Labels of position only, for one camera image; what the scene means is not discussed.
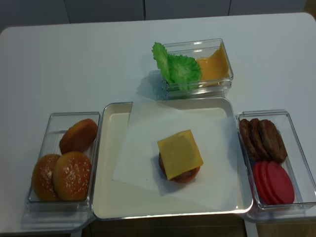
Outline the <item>yellow cheese slice top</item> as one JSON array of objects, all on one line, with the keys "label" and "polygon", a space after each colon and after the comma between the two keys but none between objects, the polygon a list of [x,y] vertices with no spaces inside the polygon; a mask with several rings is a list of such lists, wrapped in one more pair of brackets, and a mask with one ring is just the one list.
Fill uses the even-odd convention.
[{"label": "yellow cheese slice top", "polygon": [[163,175],[170,179],[201,167],[203,160],[191,130],[181,131],[158,141],[158,164]]}]

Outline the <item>yellow cheese slice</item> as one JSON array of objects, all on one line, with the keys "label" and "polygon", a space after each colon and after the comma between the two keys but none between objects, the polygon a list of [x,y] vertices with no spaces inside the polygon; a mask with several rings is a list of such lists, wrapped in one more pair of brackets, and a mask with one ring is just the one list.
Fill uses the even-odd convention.
[{"label": "yellow cheese slice", "polygon": [[200,57],[196,61],[202,73],[200,88],[218,86],[222,80],[230,79],[229,64],[223,43],[217,47],[200,49]]},{"label": "yellow cheese slice", "polygon": [[163,175],[170,179],[201,167],[203,160],[191,130],[181,131],[158,141],[158,164]]}]

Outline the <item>green lettuce leaf front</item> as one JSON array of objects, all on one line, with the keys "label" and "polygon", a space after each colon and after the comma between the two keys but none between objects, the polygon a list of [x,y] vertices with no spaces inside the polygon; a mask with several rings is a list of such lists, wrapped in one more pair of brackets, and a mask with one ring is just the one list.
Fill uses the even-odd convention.
[{"label": "green lettuce leaf front", "polygon": [[169,85],[176,84],[179,90],[188,91],[198,88],[202,78],[200,65],[195,58],[183,55],[168,56]]}]

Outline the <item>green lettuce leaf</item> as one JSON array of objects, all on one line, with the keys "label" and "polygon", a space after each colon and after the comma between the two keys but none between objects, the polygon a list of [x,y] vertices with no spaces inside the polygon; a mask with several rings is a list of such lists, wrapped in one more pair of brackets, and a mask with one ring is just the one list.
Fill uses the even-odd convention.
[{"label": "green lettuce leaf", "polygon": [[161,75],[165,78],[165,80],[170,83],[170,72],[168,67],[168,53],[165,47],[159,43],[155,42],[152,47],[153,57],[156,60],[157,67],[161,71]]},{"label": "green lettuce leaf", "polygon": [[169,85],[176,84],[179,90],[188,91],[198,88],[202,78],[200,65],[195,58],[183,55],[168,56]]}]

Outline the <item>green lettuce leaf back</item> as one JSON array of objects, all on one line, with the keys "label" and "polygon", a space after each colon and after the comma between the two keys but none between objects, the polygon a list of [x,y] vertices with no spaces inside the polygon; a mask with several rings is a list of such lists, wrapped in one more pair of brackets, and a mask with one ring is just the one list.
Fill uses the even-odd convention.
[{"label": "green lettuce leaf back", "polygon": [[161,75],[165,78],[165,80],[170,83],[170,72],[168,67],[168,53],[165,47],[159,43],[155,42],[152,47],[153,57],[156,60],[157,67],[161,71]]}]

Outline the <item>yellow cheese slice in container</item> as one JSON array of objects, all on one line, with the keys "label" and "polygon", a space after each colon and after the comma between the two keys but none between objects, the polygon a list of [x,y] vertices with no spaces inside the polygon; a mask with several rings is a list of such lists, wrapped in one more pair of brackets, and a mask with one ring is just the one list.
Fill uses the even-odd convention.
[{"label": "yellow cheese slice in container", "polygon": [[229,64],[223,43],[217,47],[200,49],[200,57],[196,61],[202,73],[200,88],[218,86],[222,80],[230,79]]}]

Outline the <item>brown patty left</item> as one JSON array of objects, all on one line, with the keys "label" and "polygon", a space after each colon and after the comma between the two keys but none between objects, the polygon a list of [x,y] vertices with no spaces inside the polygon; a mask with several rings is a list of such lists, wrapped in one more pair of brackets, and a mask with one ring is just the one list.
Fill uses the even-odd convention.
[{"label": "brown patty left", "polygon": [[245,148],[247,150],[248,155],[254,160],[254,161],[260,161],[260,156],[256,152],[256,149],[254,148],[251,139],[250,139],[250,132],[249,132],[249,121],[246,119],[242,119],[239,122],[239,132],[241,134],[243,143],[245,145]]}]

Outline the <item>white serving tray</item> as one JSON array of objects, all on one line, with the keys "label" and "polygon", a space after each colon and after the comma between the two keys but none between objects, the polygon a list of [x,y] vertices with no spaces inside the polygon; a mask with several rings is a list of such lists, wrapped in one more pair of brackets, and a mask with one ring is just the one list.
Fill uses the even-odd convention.
[{"label": "white serving tray", "polygon": [[[214,109],[219,107],[235,119],[231,103],[225,98],[187,99],[165,101],[169,106],[184,109]],[[235,210],[218,211],[209,207],[163,197],[158,192],[115,181],[113,174],[127,133],[132,103],[113,103],[103,114],[95,190],[92,209],[99,219],[141,218],[187,214],[240,214],[252,204],[250,188],[237,141],[237,206]]]}]

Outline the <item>sesame bun top front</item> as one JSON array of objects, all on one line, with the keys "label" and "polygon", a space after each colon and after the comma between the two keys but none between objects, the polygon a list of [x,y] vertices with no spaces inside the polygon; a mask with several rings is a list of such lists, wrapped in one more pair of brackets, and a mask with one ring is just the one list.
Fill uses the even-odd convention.
[{"label": "sesame bun top front", "polygon": [[61,200],[83,201],[87,197],[91,162],[81,152],[63,154],[53,170],[53,186]]}]

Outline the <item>sesame bun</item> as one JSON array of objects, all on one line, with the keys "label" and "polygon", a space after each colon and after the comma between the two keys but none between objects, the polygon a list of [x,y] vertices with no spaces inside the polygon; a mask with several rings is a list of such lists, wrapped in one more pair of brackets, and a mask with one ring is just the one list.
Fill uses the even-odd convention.
[{"label": "sesame bun", "polygon": [[61,200],[83,201],[87,197],[91,162],[81,152],[63,154],[53,170],[53,186]]},{"label": "sesame bun", "polygon": [[32,188],[41,201],[58,201],[52,175],[55,165],[60,158],[58,154],[47,154],[36,163],[32,172]]}]

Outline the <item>brown patty right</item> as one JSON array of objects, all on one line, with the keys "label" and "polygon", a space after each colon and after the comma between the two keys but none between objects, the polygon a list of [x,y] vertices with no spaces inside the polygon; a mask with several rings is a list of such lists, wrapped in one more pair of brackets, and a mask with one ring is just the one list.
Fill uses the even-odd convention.
[{"label": "brown patty right", "polygon": [[271,160],[279,164],[283,163],[287,157],[287,151],[276,126],[270,120],[260,120],[259,134]]}]

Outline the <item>clear bun container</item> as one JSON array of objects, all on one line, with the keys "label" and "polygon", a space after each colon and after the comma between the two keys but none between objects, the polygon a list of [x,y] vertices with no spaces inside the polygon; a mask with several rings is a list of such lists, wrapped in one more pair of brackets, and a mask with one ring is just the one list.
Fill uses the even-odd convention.
[{"label": "clear bun container", "polygon": [[22,217],[28,230],[74,230],[92,219],[101,115],[53,113]]}]

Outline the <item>red tomato slice left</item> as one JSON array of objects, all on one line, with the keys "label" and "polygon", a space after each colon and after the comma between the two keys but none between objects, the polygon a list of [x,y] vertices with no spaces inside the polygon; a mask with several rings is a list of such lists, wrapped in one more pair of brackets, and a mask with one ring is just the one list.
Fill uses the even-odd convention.
[{"label": "red tomato slice left", "polygon": [[272,205],[274,204],[270,195],[265,191],[264,186],[262,185],[261,180],[261,165],[263,164],[263,161],[258,161],[255,163],[253,167],[253,176],[254,176],[254,182],[256,185],[256,189],[258,192],[259,197],[266,205]]}]

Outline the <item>red tomato slice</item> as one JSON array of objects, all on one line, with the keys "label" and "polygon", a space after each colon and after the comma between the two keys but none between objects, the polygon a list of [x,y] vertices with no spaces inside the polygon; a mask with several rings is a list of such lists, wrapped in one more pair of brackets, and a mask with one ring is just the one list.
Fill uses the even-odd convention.
[{"label": "red tomato slice", "polygon": [[294,187],[285,169],[271,161],[266,167],[266,173],[275,198],[282,204],[292,204],[295,199]]},{"label": "red tomato slice", "polygon": [[256,189],[258,192],[259,197],[266,205],[272,205],[274,204],[270,195],[265,191],[264,186],[262,185],[261,180],[261,165],[263,164],[263,161],[258,161],[255,163],[253,167],[253,176],[254,176],[254,182],[256,185]]},{"label": "red tomato slice", "polygon": [[270,205],[281,204],[280,200],[275,196],[275,194],[273,193],[273,191],[269,185],[267,172],[266,172],[267,165],[268,165],[267,161],[262,161],[261,166],[260,166],[263,188],[264,188],[265,193],[269,199]]}]

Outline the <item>red tomato slice right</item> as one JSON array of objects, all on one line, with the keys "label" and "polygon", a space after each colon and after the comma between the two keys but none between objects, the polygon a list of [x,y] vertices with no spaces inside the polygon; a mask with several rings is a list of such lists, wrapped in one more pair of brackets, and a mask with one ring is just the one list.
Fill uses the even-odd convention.
[{"label": "red tomato slice right", "polygon": [[292,204],[295,199],[294,187],[285,169],[271,161],[266,167],[266,173],[275,198],[282,204]]}]

